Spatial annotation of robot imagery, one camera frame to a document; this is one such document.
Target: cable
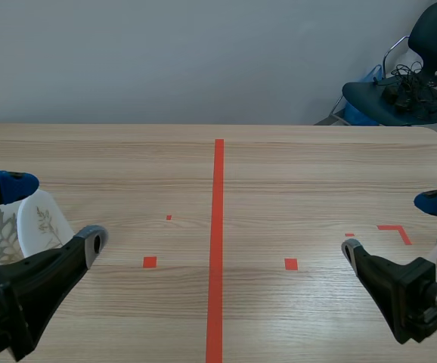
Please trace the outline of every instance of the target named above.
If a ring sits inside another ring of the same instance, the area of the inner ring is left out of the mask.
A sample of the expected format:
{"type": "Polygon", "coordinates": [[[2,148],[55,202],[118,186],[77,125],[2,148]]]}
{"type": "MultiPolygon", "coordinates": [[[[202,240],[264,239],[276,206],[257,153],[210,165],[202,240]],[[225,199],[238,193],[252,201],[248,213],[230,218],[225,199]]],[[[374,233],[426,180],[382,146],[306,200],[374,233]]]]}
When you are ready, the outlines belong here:
{"type": "Polygon", "coordinates": [[[397,84],[398,93],[411,100],[408,112],[416,113],[415,117],[419,119],[431,119],[432,115],[436,115],[437,119],[437,74],[434,77],[425,76],[422,71],[419,61],[414,62],[411,67],[399,64],[392,71],[395,80],[381,86],[397,84]],[[412,70],[415,64],[419,64],[420,69],[412,70]]]}

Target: black chair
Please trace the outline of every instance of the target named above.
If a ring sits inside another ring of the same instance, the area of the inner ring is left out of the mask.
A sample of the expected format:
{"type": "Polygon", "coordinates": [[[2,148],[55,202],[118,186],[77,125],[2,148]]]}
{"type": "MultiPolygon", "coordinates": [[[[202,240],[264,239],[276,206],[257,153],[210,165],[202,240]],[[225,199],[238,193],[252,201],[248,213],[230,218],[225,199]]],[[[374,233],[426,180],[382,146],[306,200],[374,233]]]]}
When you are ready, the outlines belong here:
{"type": "MultiPolygon", "coordinates": [[[[403,40],[408,39],[408,46],[419,54],[423,60],[423,68],[417,73],[423,84],[437,84],[437,3],[427,8],[415,24],[411,34],[400,39],[383,58],[383,79],[374,82],[346,83],[342,88],[345,99],[357,110],[385,126],[412,126],[437,123],[437,113],[429,114],[425,108],[399,113],[395,106],[387,103],[382,97],[386,85],[400,84],[399,77],[385,79],[385,60],[392,49],[403,40]]],[[[437,98],[437,89],[425,87],[423,100],[437,98]]]]}

